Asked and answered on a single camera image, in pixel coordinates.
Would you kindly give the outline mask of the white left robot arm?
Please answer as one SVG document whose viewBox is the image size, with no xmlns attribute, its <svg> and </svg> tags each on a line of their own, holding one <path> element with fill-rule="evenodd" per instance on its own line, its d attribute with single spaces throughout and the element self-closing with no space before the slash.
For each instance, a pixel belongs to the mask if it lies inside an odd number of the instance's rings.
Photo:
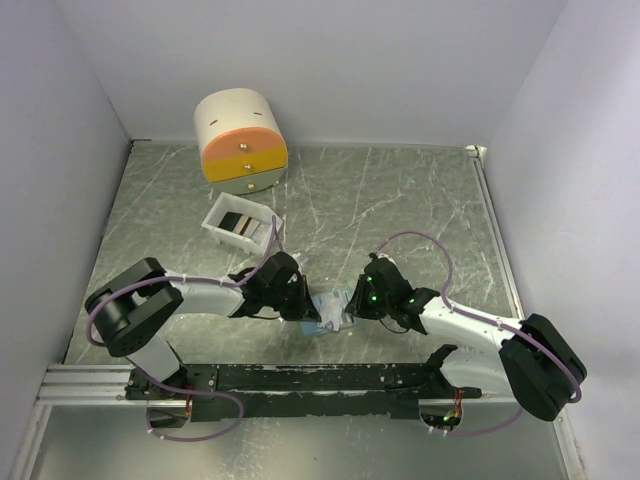
<svg viewBox="0 0 640 480">
<path fill-rule="evenodd" d="M 278 320 L 321 320 L 306 277 L 285 252 L 222 278 L 171 273 L 148 257 L 86 299 L 87 339 L 112 357 L 127 359 L 150 377 L 155 392 L 173 399 L 184 392 L 187 375 L 179 355 L 159 334 L 165 323 L 186 314 L 257 318 L 265 308 Z"/>
</svg>

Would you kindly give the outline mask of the white card tray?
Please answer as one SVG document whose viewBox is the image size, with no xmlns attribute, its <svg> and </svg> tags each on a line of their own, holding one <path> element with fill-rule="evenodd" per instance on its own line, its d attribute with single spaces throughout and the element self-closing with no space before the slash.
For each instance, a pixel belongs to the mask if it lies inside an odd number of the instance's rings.
<svg viewBox="0 0 640 480">
<path fill-rule="evenodd" d="M 263 256 L 283 250 L 279 238 L 284 221 L 270 207 L 243 197 L 221 193 L 201 226 L 218 244 Z"/>
</svg>

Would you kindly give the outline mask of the black credit card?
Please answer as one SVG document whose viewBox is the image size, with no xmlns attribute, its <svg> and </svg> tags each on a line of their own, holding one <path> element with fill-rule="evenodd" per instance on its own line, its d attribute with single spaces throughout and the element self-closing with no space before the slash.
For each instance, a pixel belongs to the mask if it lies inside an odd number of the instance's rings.
<svg viewBox="0 0 640 480">
<path fill-rule="evenodd" d="M 240 213 L 228 211 L 221 219 L 218 227 L 226 231 L 234 232 L 241 218 L 242 215 Z"/>
</svg>

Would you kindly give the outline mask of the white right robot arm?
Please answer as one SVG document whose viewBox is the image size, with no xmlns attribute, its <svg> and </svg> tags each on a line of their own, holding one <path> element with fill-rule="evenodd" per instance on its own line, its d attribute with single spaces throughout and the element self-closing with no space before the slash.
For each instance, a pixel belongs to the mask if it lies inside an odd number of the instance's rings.
<svg viewBox="0 0 640 480">
<path fill-rule="evenodd" d="M 425 388 L 435 397 L 465 387 L 506 394 L 534 417 L 553 421 L 587 377 L 584 363 L 546 317 L 519 320 L 466 310 L 436 290 L 412 287 L 385 256 L 374 255 L 365 266 L 345 310 L 360 319 L 389 317 L 403 329 L 466 346 L 425 372 Z"/>
</svg>

